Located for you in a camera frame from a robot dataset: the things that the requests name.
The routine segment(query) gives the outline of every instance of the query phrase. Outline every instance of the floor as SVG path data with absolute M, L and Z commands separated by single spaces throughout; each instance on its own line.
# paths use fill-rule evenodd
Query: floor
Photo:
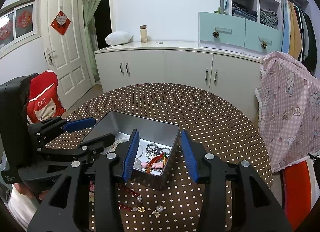
M 77 108 L 82 106 L 85 102 L 95 98 L 99 95 L 103 94 L 102 86 L 97 84 L 94 85 L 87 93 L 85 93 L 68 111 L 66 111 L 62 117 L 66 118 L 68 115 L 73 113 Z M 281 177 L 279 173 L 274 173 L 273 177 L 273 184 L 271 187 L 271 191 L 273 192 L 274 196 L 278 200 L 279 204 L 282 206 L 282 185 L 281 185 Z
M 85 93 L 68 111 L 66 111 L 62 117 L 66 118 L 71 113 L 73 113 L 76 109 L 82 106 L 85 102 L 95 98 L 99 95 L 103 94 L 101 85 L 94 85 L 87 93 Z

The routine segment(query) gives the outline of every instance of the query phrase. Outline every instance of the white door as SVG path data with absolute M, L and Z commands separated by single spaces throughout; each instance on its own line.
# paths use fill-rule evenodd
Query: white door
M 204 52 L 165 50 L 166 82 L 209 91 L 213 55 Z
M 259 110 L 254 90 L 260 85 L 260 67 L 257 62 L 214 55 L 209 92 L 234 105 L 254 122 Z
M 51 27 L 60 11 L 71 21 L 64 36 Z M 41 0 L 41 32 L 49 68 L 58 76 L 59 99 L 68 110 L 92 86 L 81 43 L 78 0 Z
M 121 53 L 119 51 L 95 54 L 104 93 L 129 85 Z
M 162 50 L 132 50 L 121 52 L 129 85 L 165 82 Z

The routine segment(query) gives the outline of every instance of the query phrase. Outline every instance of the human hand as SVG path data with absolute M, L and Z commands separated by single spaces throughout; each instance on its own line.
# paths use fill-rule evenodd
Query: human hand
M 23 183 L 14 183 L 13 185 L 14 185 L 14 187 L 16 188 L 16 190 L 20 194 L 26 195 L 30 199 L 33 199 L 35 197 L 33 192 L 25 184 L 23 184 Z M 48 192 L 49 192 L 49 190 L 45 190 L 45 191 L 41 192 L 39 194 L 39 199 L 43 200 Z

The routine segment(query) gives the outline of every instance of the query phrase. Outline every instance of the pine cone knob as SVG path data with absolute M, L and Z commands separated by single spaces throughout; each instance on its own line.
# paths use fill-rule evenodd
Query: pine cone knob
M 212 35 L 215 37 L 215 38 L 218 38 L 219 37 L 219 32 L 218 31 L 215 31 L 212 33 Z
M 261 44 L 261 47 L 262 47 L 262 49 L 266 49 L 267 48 L 267 43 L 263 41 L 262 44 Z

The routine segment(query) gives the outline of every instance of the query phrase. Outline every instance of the round table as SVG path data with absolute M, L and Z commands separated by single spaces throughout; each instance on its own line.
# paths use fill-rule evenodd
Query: round table
M 250 120 L 224 99 L 202 89 L 178 84 L 141 84 L 112 90 L 100 95 L 75 110 L 69 118 L 77 120 L 94 117 L 100 120 L 109 110 L 143 116 L 180 125 L 191 138 L 201 143 L 207 152 L 224 161 L 239 163 L 246 159 L 270 187 L 272 174 L 264 142 Z M 89 129 L 64 133 L 47 147 L 74 149 Z M 176 164 L 167 188 L 156 191 L 129 181 L 126 186 L 139 192 L 146 211 L 121 210 L 125 231 L 196 231 L 202 206 L 204 185 L 194 184 L 186 167 L 183 152 L 177 153 Z M 231 185 L 226 183 L 226 229 L 231 228 Z M 124 190 L 118 191 L 118 200 L 128 206 L 137 204 Z M 157 205 L 164 206 L 161 216 L 151 214 Z M 95 231 L 94 203 L 89 203 L 90 229 Z

